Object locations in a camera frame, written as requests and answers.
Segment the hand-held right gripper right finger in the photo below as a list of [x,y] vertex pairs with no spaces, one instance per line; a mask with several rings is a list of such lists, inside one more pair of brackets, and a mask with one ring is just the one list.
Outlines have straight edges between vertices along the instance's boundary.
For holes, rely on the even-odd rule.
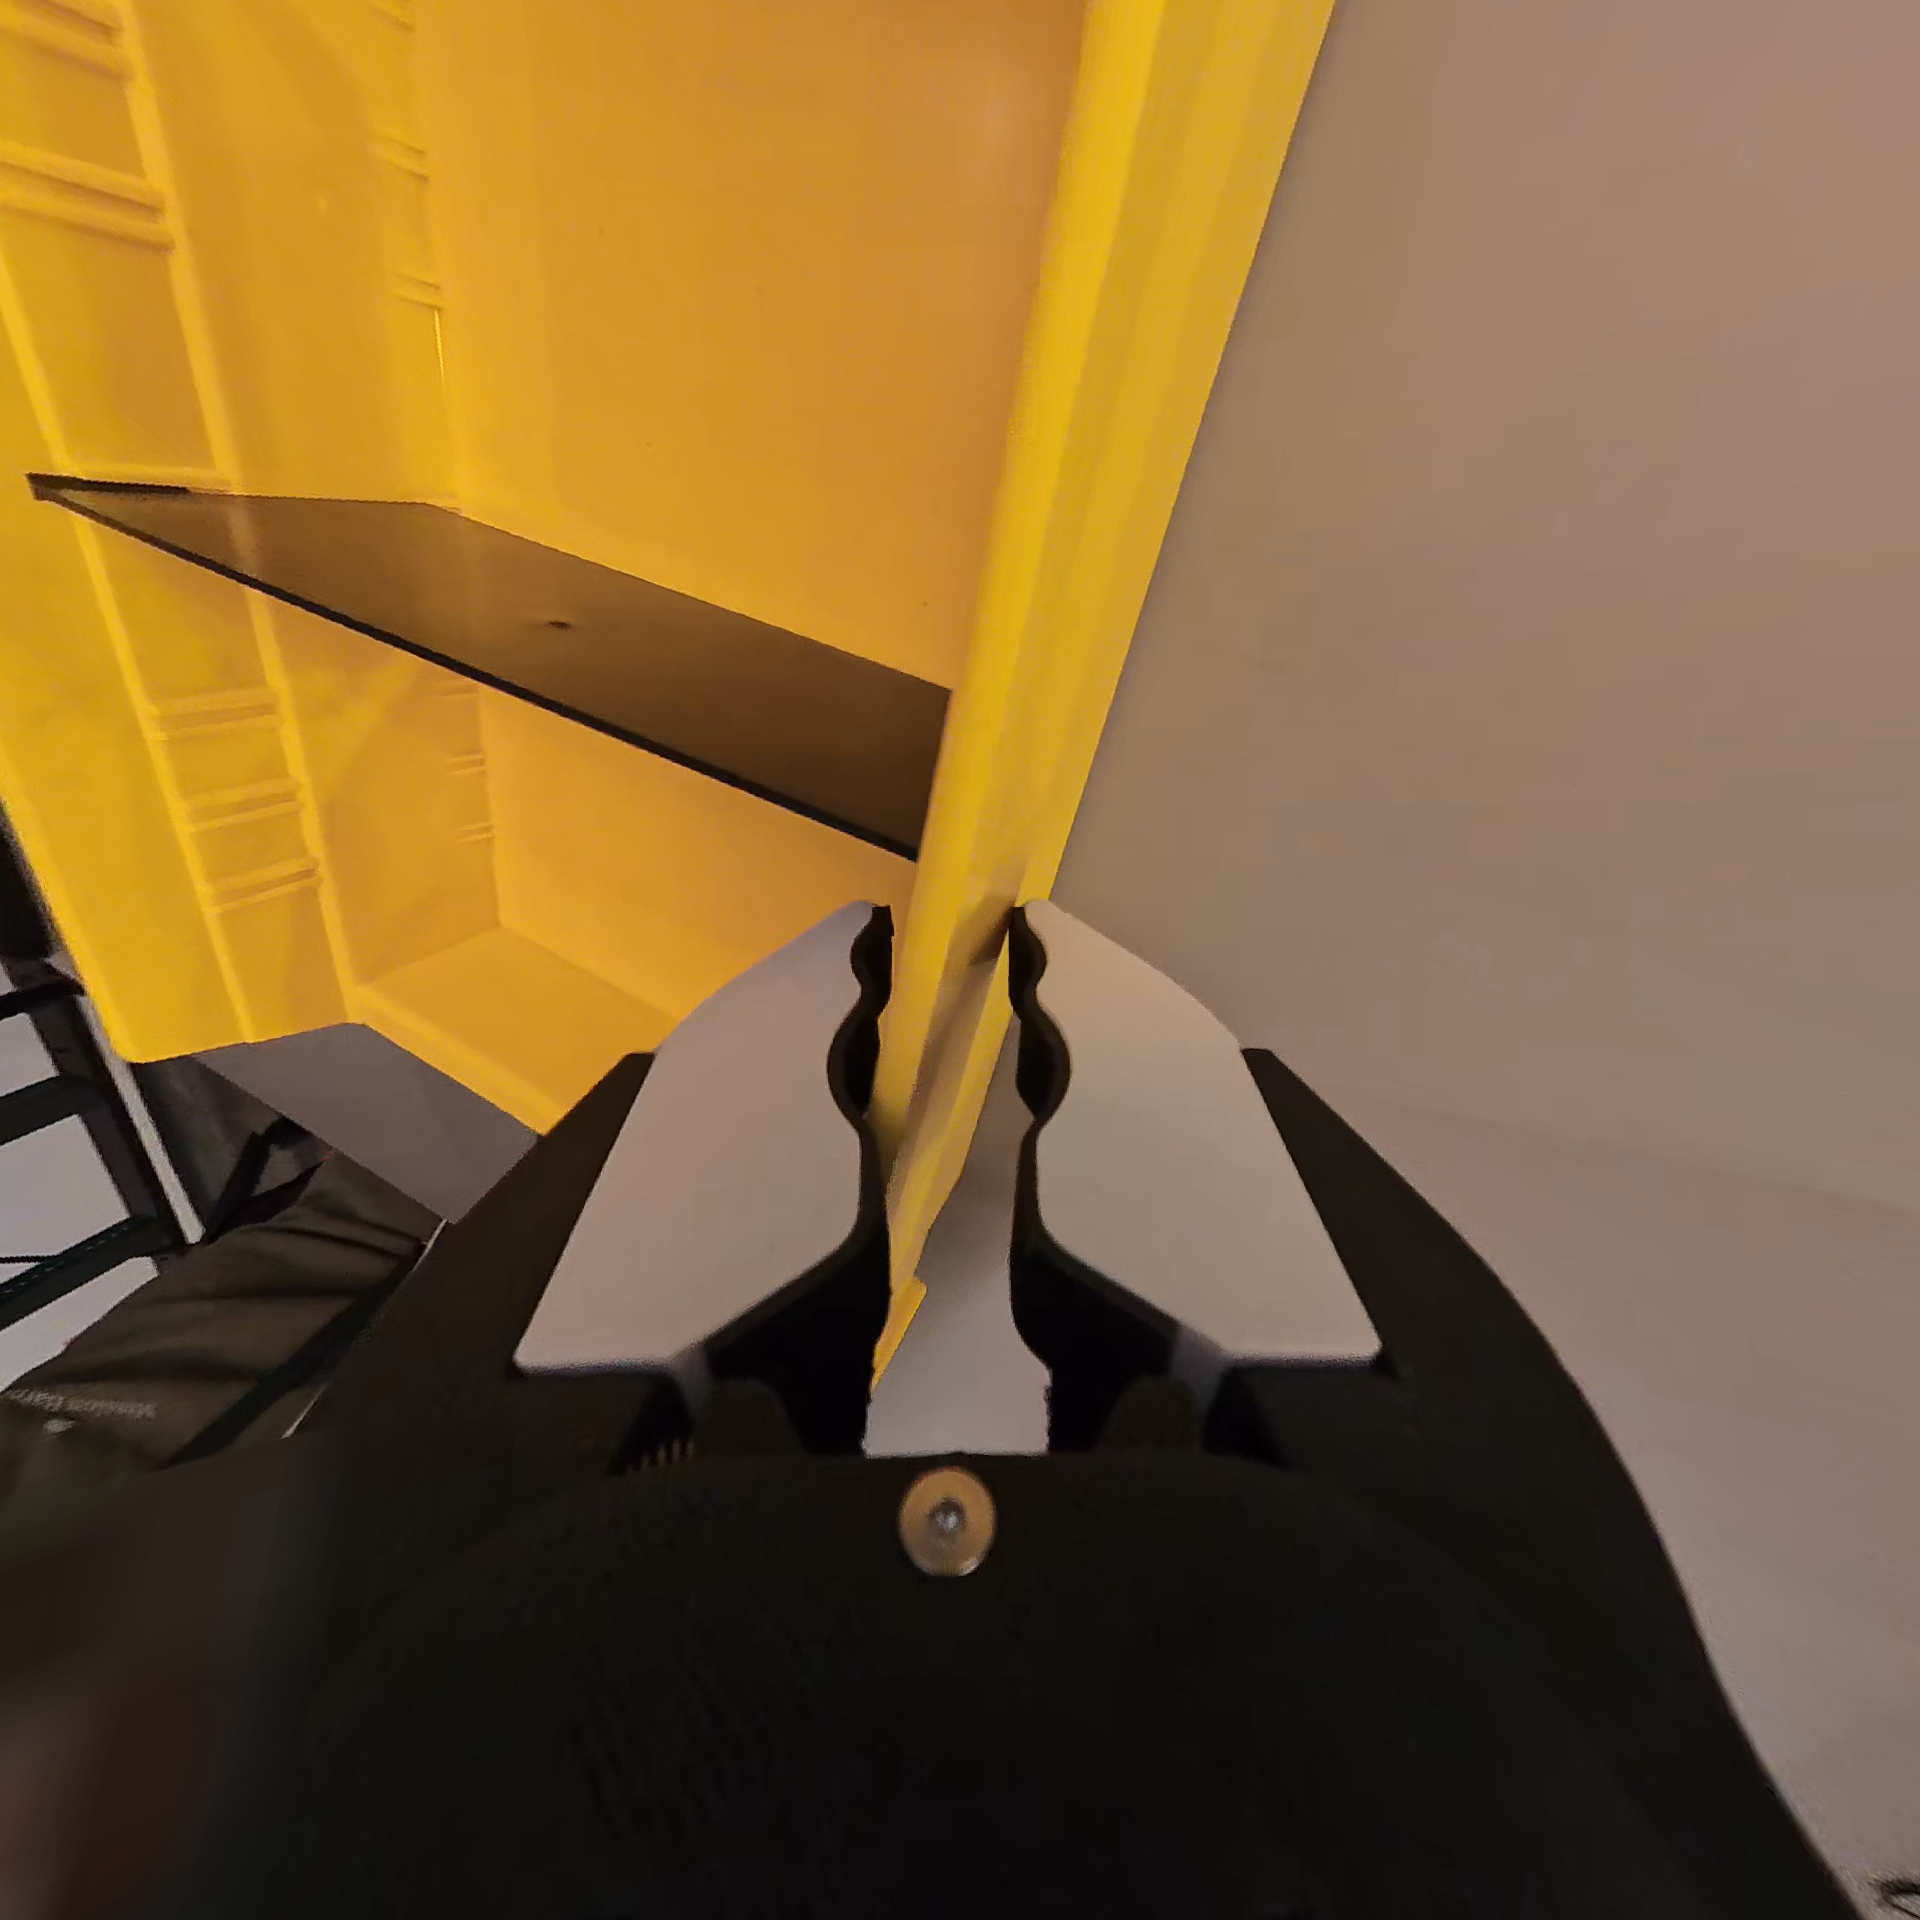
[[1367,1369],[1377,1322],[1237,1032],[1053,900],[1009,920],[1009,1003],[1037,1255],[1178,1369]]

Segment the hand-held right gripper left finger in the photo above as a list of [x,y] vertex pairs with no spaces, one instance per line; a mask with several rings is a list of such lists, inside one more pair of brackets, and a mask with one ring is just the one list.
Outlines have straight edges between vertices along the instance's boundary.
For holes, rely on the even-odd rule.
[[692,1375],[877,1214],[868,1051],[892,912],[841,900],[649,1058],[515,1369]]

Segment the yellow plastic bin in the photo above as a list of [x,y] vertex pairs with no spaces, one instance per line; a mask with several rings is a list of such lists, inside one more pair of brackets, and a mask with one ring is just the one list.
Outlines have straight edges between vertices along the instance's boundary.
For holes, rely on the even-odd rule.
[[[4,6],[4,814],[118,1058],[548,1132],[894,912],[894,1351],[1334,6]],[[37,502],[436,502],[945,690],[916,861]]]

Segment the black bin divider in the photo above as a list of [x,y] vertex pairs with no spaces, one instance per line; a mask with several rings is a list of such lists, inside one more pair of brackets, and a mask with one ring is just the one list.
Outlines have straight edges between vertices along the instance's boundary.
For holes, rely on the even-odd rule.
[[799,821],[916,861],[945,690],[436,502],[26,470],[26,492]]

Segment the black metal frame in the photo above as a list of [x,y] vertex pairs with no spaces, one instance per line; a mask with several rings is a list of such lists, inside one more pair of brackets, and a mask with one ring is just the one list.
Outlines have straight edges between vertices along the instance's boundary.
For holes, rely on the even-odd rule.
[[0,1093],[0,1142],[16,1148],[76,1123],[118,1205],[118,1218],[71,1248],[4,1248],[0,1331],[16,1331],[136,1259],[150,1259],[158,1268],[173,1266],[193,1248],[193,1231],[158,1178],[158,1148],[136,1132],[143,1097],[117,1076],[82,977],[52,958],[52,922],[13,821],[0,825],[0,976],[0,1020],[34,1026],[50,1062],[43,1076]]

